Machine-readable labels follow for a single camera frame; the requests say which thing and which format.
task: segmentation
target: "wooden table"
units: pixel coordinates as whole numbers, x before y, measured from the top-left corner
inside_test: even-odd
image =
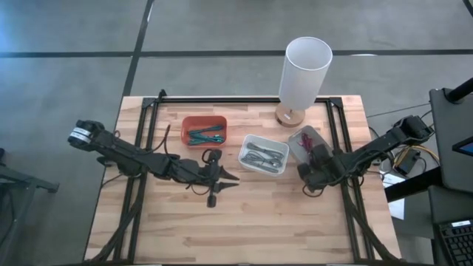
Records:
[[[357,149],[371,140],[361,97],[341,97],[351,143],[353,149]],[[126,97],[120,108],[116,129],[121,138],[130,143],[135,141],[142,99]],[[153,146],[161,141],[167,125],[171,124],[169,152],[199,162],[203,150],[187,149],[181,143],[182,119],[189,115],[225,116],[228,139],[222,149],[221,165],[241,181],[238,187],[217,195],[216,208],[207,208],[205,196],[185,190],[185,185],[149,175],[135,263],[309,264],[353,261],[339,185],[327,187],[321,197],[306,197],[302,193],[304,184],[297,174],[297,163],[292,157],[281,177],[258,174],[240,166],[237,158],[247,134],[285,142],[289,135],[309,124],[328,143],[332,143],[324,104],[315,103],[306,110],[304,123],[292,129],[276,122],[275,106],[275,103],[159,105]],[[340,129],[338,133],[339,140],[343,140]],[[107,170],[104,180],[117,173],[116,168]],[[126,178],[123,178],[101,190],[86,259],[99,252],[118,226],[125,186]],[[381,180],[375,174],[367,174],[361,190],[370,226],[390,252],[400,257]],[[359,228],[357,235],[363,250]],[[126,238],[124,256],[128,242]]]

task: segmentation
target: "red tray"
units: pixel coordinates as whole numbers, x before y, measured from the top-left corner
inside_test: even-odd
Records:
[[[223,137],[222,143],[204,143],[199,145],[189,145],[188,142],[191,139],[189,131],[197,129],[206,129],[211,126],[223,126],[222,130],[212,132],[202,132],[205,136],[214,136],[216,134]],[[180,130],[180,139],[188,148],[216,148],[222,146],[227,140],[227,119],[221,115],[205,115],[205,116],[188,116],[184,118],[183,125]]]

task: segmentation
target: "gray floor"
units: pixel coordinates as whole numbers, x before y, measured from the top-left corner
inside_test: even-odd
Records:
[[[0,52],[132,51],[145,4],[4,0]],[[143,50],[282,50],[301,35],[323,38],[335,50],[473,49],[471,28],[473,18],[461,0],[156,0]],[[57,194],[36,195],[11,265],[82,260],[103,168],[95,155],[69,147],[66,139],[77,119],[113,128],[130,61],[0,58],[5,162],[61,184]],[[170,95],[277,95],[282,62],[282,57],[141,58],[131,94],[166,89]],[[427,103],[430,89],[470,78],[471,65],[473,55],[336,56],[321,94],[362,95],[367,116],[376,115]],[[368,121],[382,133],[399,118],[428,110]],[[426,145],[436,151],[433,138]],[[422,210],[408,209],[406,220]],[[429,240],[413,237],[414,225],[395,221],[395,226],[404,258],[432,262]]]

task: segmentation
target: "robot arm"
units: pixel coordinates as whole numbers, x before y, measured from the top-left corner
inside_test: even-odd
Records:
[[[239,180],[218,165],[222,156],[220,150],[204,151],[203,158],[208,154],[208,159],[204,159],[204,167],[199,167],[197,161],[180,159],[177,154],[153,153],[133,146],[105,130],[103,124],[96,121],[78,120],[75,126],[67,139],[71,146],[84,151],[97,151],[103,155],[98,158],[99,163],[113,161],[117,163],[120,172],[128,177],[136,177],[148,171],[162,180],[173,179],[178,183],[206,186],[210,191],[207,202],[209,208],[216,205],[216,193],[238,185],[218,182],[219,178]]]
[[[332,151],[326,144],[320,144],[310,151],[310,164],[297,167],[299,176],[310,192],[322,190],[327,185],[338,185],[342,181],[366,173],[371,162],[384,160],[387,153],[400,145],[418,145],[432,136],[429,128],[418,116],[408,116],[398,121],[385,135],[354,152]]]

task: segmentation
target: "keyboard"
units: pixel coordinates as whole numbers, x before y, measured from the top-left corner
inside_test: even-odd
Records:
[[[438,230],[450,264],[473,266],[473,219],[441,224]]]

